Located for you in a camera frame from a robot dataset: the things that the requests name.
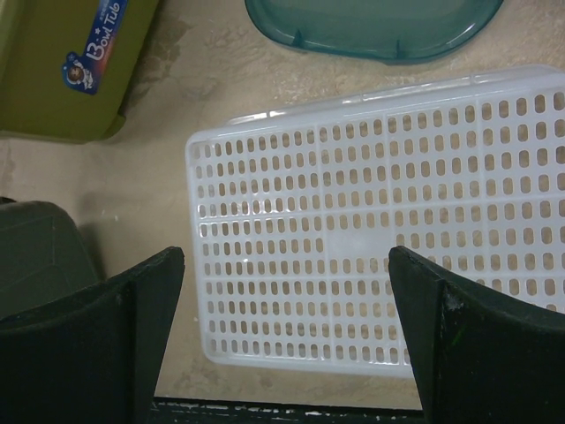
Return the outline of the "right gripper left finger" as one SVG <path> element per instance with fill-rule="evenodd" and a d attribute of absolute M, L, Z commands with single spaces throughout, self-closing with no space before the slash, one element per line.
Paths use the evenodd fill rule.
<path fill-rule="evenodd" d="M 3 423 L 144 423 L 185 273 L 168 247 L 1 320 Z"/>

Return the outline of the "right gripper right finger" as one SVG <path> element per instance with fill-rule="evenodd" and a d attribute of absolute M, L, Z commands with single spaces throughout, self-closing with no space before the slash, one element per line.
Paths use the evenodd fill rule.
<path fill-rule="evenodd" d="M 429 423 L 562 423 L 564 316 L 459 276 L 404 246 L 395 306 Z"/>

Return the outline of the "dark grey tub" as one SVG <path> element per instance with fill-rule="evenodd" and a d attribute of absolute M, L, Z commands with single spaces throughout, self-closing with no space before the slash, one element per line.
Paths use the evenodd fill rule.
<path fill-rule="evenodd" d="M 46 201 L 1 199 L 1 317 L 100 281 L 71 217 Z"/>

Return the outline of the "white perforated basket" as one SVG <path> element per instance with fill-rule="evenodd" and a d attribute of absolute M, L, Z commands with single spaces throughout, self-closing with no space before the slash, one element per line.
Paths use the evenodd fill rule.
<path fill-rule="evenodd" d="M 185 160 L 213 362 L 410 377 L 394 246 L 564 309 L 564 74 L 553 67 L 240 117 L 195 133 Z"/>

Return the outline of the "olive green tub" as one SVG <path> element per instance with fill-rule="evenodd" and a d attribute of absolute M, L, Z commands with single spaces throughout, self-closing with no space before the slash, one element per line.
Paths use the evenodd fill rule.
<path fill-rule="evenodd" d="M 73 143 L 116 134 L 158 5 L 3 1 L 1 134 Z"/>

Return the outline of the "teal translucent tub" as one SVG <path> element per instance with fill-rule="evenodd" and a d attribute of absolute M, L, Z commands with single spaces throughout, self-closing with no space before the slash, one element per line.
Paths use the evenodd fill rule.
<path fill-rule="evenodd" d="M 500 1 L 245 1 L 251 22 L 291 49 L 384 64 L 445 57 L 493 19 Z"/>

